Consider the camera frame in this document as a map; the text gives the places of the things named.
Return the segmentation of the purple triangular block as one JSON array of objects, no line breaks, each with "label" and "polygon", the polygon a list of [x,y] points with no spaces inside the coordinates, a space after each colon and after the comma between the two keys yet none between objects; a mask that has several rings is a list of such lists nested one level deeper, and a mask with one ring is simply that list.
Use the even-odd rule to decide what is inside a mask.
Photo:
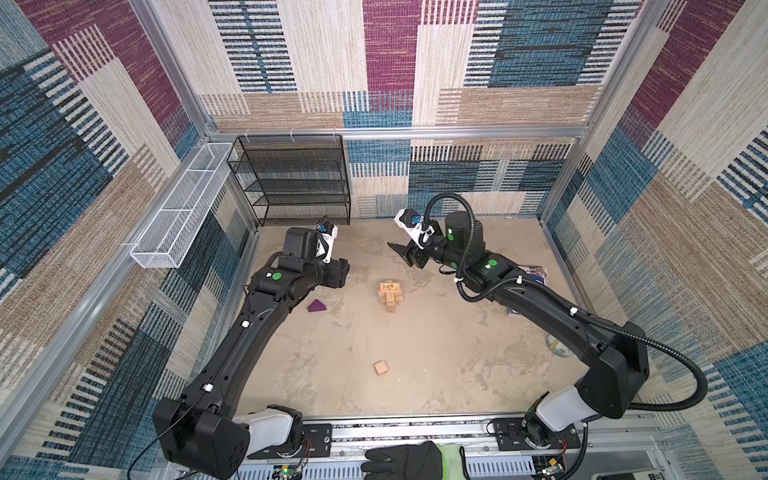
[{"label": "purple triangular block", "polygon": [[307,307],[307,311],[310,313],[322,312],[326,310],[327,306],[317,299],[313,300],[312,303]]}]

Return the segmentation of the small square wood block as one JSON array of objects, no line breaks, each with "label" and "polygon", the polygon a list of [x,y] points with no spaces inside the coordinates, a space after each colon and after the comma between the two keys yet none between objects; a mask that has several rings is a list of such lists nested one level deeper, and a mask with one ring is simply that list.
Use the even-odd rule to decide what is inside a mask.
[{"label": "small square wood block", "polygon": [[389,371],[389,367],[385,361],[376,362],[374,364],[374,369],[379,376],[384,375]]}]

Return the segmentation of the dotted wood block front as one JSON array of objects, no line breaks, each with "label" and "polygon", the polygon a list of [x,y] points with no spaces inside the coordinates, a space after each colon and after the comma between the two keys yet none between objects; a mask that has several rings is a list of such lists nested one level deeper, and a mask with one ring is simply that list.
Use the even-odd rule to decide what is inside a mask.
[{"label": "dotted wood block front", "polygon": [[397,299],[402,296],[402,289],[399,282],[385,281],[379,284],[379,298],[383,300]]}]

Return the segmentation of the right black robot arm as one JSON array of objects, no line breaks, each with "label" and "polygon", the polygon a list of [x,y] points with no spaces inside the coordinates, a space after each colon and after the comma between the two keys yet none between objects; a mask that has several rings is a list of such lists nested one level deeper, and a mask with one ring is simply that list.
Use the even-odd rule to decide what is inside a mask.
[{"label": "right black robot arm", "polygon": [[[517,263],[488,250],[482,224],[469,202],[455,193],[448,197],[462,208],[444,222],[432,219],[429,212],[399,210],[394,221],[410,241],[393,244],[392,249],[419,269],[430,261],[448,267],[464,301],[494,302],[516,312],[564,344],[587,367],[573,384],[542,395],[528,409],[521,427],[532,447],[549,447],[556,436],[577,422],[620,419],[629,410],[683,411],[706,398],[708,380],[692,359],[647,337],[630,321],[618,325],[574,304]],[[669,403],[637,401],[650,376],[649,350],[679,362],[692,374],[695,388],[687,398]]]}]

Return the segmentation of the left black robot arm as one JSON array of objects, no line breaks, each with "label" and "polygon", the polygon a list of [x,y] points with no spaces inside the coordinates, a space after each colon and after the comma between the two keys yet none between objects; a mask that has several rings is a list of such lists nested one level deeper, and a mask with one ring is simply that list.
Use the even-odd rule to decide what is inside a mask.
[{"label": "left black robot arm", "polygon": [[228,479],[264,449],[285,456],[301,451],[299,411],[270,405],[242,419],[235,413],[256,362],[294,307],[318,286],[344,286],[350,265],[332,256],[337,236],[327,218],[313,229],[291,227],[283,248],[252,275],[243,307],[208,363],[178,397],[162,399],[153,412],[167,461]]}]

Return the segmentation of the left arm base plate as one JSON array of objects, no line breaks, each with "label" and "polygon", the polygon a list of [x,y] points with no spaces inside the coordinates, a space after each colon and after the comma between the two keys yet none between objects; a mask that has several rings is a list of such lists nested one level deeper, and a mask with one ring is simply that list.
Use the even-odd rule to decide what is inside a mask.
[{"label": "left arm base plate", "polygon": [[261,451],[249,454],[248,460],[298,460],[306,456],[309,451],[309,459],[328,458],[331,455],[331,443],[333,440],[333,425],[331,423],[305,424],[302,435],[304,441],[300,444],[300,450],[290,450],[288,447],[268,447]]}]

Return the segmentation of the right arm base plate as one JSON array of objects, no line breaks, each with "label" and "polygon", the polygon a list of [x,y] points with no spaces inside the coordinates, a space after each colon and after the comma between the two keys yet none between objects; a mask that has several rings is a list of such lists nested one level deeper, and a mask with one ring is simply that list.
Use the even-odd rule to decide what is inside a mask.
[{"label": "right arm base plate", "polygon": [[520,416],[500,417],[490,420],[485,427],[486,433],[493,437],[500,451],[535,451],[579,449],[582,445],[581,431],[574,425],[555,433],[543,446],[528,438],[528,432],[522,426]]}]

